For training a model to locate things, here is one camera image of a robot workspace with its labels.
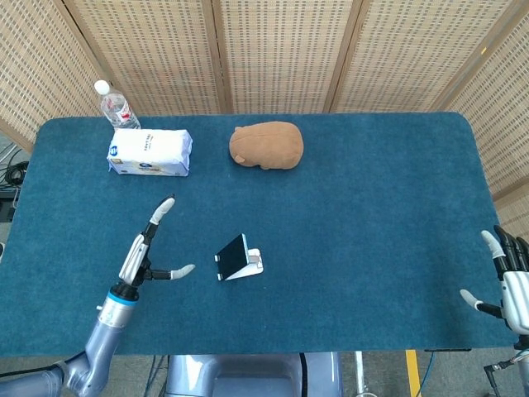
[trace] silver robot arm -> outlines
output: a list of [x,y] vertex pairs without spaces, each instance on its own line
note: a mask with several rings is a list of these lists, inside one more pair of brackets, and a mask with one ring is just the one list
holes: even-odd
[[144,280],[180,279],[194,269],[194,265],[179,270],[150,269],[150,244],[162,217],[173,205],[173,195],[162,200],[145,230],[132,243],[119,282],[98,307],[98,320],[84,351],[46,371],[0,383],[0,397],[59,397],[63,386],[78,397],[95,397],[102,392],[108,382],[110,362],[139,299],[138,287]]
[[481,236],[487,243],[493,257],[502,290],[502,307],[486,304],[476,299],[467,289],[460,291],[465,302],[472,308],[505,320],[506,325],[519,336],[514,345],[515,357],[486,366],[485,373],[496,396],[498,387],[493,372],[518,364],[525,396],[529,397],[529,244],[505,232],[500,226],[494,231],[499,241],[489,232]]

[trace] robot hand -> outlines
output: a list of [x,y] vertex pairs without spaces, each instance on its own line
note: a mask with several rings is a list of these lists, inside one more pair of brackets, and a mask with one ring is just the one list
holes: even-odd
[[513,237],[500,226],[494,226],[498,240],[489,232],[482,231],[493,256],[502,288],[503,306],[500,308],[476,299],[468,290],[461,296],[467,304],[496,318],[504,318],[507,325],[518,335],[529,335],[529,244],[520,237]]

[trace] bottle cap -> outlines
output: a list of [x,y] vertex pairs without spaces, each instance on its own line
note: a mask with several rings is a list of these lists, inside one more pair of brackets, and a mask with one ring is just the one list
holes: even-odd
[[107,95],[110,93],[110,85],[105,80],[98,80],[93,84],[99,95]]

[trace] yellow tape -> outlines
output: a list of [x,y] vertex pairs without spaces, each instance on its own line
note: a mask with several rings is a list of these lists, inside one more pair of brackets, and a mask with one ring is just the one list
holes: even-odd
[[410,395],[416,397],[421,388],[419,378],[419,367],[417,365],[417,353],[414,350],[406,350],[407,378],[410,382]]

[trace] blue ring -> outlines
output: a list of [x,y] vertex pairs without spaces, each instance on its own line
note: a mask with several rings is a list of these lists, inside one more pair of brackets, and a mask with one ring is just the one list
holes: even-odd
[[114,295],[112,292],[108,292],[107,297],[112,299],[114,302],[118,302],[119,304],[125,304],[126,306],[136,306],[137,301],[133,300],[124,300],[121,298],[118,298],[116,295]]

